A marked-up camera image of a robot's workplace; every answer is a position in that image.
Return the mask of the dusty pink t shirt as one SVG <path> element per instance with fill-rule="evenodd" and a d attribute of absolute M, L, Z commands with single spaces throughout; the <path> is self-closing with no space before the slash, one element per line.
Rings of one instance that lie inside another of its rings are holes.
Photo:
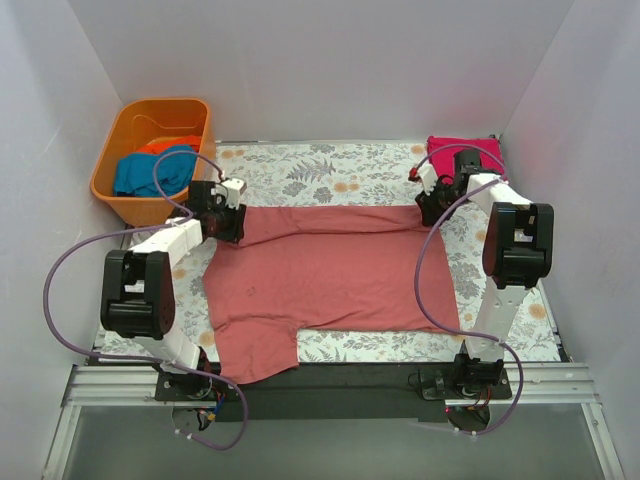
<path fill-rule="evenodd" d="M 414 206 L 253 207 L 203 275 L 222 374 L 253 383 L 298 363 L 302 329 L 459 325 L 444 242 Z"/>

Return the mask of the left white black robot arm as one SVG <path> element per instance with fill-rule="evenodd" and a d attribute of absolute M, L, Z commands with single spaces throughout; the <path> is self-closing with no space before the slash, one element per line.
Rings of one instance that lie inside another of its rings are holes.
<path fill-rule="evenodd" d="M 244 237 L 246 182 L 193 181 L 186 202 L 165 227 L 127 250 L 105 259 L 100 320 L 102 327 L 130 339 L 157 359 L 165 386 L 193 400 L 218 399 L 226 385 L 214 380 L 204 349 L 176 324 L 172 269 L 205 240 L 237 244 Z"/>

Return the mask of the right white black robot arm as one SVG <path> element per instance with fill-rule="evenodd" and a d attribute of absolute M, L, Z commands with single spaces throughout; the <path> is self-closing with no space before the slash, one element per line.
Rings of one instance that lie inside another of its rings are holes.
<path fill-rule="evenodd" d="M 438 174 L 425 157 L 411 168 L 409 179 L 422 187 L 416 203 L 430 230 L 429 240 L 465 203 L 474 203 L 487 215 L 485 289 L 460 352 L 450 363 L 418 371 L 416 389 L 426 400 L 469 399 L 479 405 L 511 394 L 504 357 L 514 352 L 507 337 L 521 303 L 551 270 L 554 209 L 519 195 L 502 172 L 483 166 L 487 150 L 461 143 L 451 148 L 453 174 Z"/>

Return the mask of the folded magenta t shirt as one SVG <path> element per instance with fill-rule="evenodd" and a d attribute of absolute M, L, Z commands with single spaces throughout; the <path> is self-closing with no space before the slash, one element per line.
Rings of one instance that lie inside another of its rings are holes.
<path fill-rule="evenodd" d="M 485 169 L 505 173 L 500 142 L 495 137 L 458 138 L 430 136 L 426 141 L 429 162 L 438 176 L 455 175 L 454 155 L 462 150 L 471 149 L 480 155 L 481 165 Z"/>

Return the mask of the floral patterned table mat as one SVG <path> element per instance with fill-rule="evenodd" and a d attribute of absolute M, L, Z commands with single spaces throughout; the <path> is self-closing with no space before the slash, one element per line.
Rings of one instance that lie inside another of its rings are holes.
<path fill-rule="evenodd" d="M 226 173 L 246 181 L 250 206 L 411 205 L 418 193 L 408 182 L 411 166 L 425 155 L 421 144 L 264 144 L 221 145 L 217 161 Z M 441 228 L 453 278 L 461 326 L 472 327 L 485 276 L 481 252 L 488 218 L 468 203 Z M 173 271 L 176 322 L 189 338 L 217 360 L 213 329 L 201 277 L 214 254 L 208 240 Z M 449 361 L 461 340 L 424 332 L 346 332 L 302 330 L 302 362 Z"/>

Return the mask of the orange t shirt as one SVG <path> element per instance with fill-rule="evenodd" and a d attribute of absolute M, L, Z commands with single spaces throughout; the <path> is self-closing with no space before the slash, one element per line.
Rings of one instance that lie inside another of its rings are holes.
<path fill-rule="evenodd" d="M 178 149 L 190 148 L 195 152 L 200 151 L 202 138 L 196 135 L 182 137 L 161 137 L 138 148 L 137 153 L 160 155 L 166 150 L 177 147 Z"/>

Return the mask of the blue t shirt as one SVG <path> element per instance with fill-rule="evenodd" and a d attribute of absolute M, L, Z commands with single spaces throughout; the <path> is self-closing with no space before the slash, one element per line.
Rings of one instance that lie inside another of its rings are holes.
<path fill-rule="evenodd" d="M 157 181 L 167 196 L 184 190 L 190 183 L 197 161 L 196 151 L 178 144 L 161 153 L 132 153 L 119 160 L 113 181 L 113 195 L 116 197 L 160 197 L 153 179 L 153 169 L 157 161 L 165 156 L 157 168 Z"/>

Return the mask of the orange plastic basket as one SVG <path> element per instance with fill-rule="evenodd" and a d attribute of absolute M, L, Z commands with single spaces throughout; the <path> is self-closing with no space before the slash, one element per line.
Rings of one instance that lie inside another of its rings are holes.
<path fill-rule="evenodd" d="M 196 98 L 150 98 L 125 106 L 116 116 L 90 180 L 90 189 L 134 227 L 165 222 L 173 207 L 159 197 L 118 197 L 114 178 L 120 159 L 154 143 L 186 136 L 200 138 L 199 152 L 216 157 L 208 104 Z"/>

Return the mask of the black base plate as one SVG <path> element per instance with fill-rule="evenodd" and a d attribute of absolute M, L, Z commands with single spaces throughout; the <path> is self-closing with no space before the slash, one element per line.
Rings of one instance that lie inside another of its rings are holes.
<path fill-rule="evenodd" d="M 470 406 L 462 427 L 485 427 L 489 402 L 517 389 L 504 366 L 436 363 L 302 363 L 235 392 L 198 375 L 162 373 L 158 402 L 214 413 L 218 422 L 249 420 L 355 420 L 414 418 L 445 422 L 448 401 Z"/>

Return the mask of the aluminium frame rail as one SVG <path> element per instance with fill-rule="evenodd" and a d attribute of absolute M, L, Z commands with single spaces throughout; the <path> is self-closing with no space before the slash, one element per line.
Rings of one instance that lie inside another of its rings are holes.
<path fill-rule="evenodd" d="M 43 479 L 62 479 L 83 407 L 156 404 L 159 373 L 150 366 L 75 366 L 62 401 Z"/>

